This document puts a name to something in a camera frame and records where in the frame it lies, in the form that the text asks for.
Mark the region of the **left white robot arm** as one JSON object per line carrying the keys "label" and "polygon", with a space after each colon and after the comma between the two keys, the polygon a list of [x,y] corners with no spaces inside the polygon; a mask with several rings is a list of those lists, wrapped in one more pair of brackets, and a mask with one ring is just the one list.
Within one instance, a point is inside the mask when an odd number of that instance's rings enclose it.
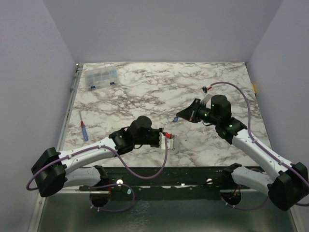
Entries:
{"label": "left white robot arm", "polygon": [[136,145],[160,147],[167,139],[163,128],[153,129],[152,121],[139,116],[130,126],[84,147],[57,151],[46,149],[31,168],[32,180],[41,197],[49,197],[65,187],[90,186],[100,191],[106,187],[103,172],[89,164],[133,151]]}

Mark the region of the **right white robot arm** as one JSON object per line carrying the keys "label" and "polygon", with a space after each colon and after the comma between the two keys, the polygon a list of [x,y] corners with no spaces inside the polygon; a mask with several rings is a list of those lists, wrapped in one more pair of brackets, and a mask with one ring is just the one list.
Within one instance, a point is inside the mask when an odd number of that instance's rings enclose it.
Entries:
{"label": "right white robot arm", "polygon": [[247,126],[232,117],[231,104],[226,96],[212,96],[210,108],[204,101],[194,99],[189,107],[178,112],[176,116],[192,123],[205,122],[214,125],[222,139],[243,151],[264,170],[262,174],[240,164],[233,164],[222,176],[225,188],[247,186],[267,195],[271,202],[283,211],[308,195],[307,167],[300,162],[293,164],[253,136]]}

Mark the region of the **silver metal bottle opener keychain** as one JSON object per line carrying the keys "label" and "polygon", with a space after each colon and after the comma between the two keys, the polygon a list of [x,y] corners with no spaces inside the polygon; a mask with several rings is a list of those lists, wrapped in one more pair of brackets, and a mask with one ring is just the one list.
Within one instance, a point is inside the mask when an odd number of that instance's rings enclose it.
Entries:
{"label": "silver metal bottle opener keychain", "polygon": [[171,138],[169,138],[168,148],[169,150],[174,150],[175,147],[176,147],[176,137],[172,135]]}

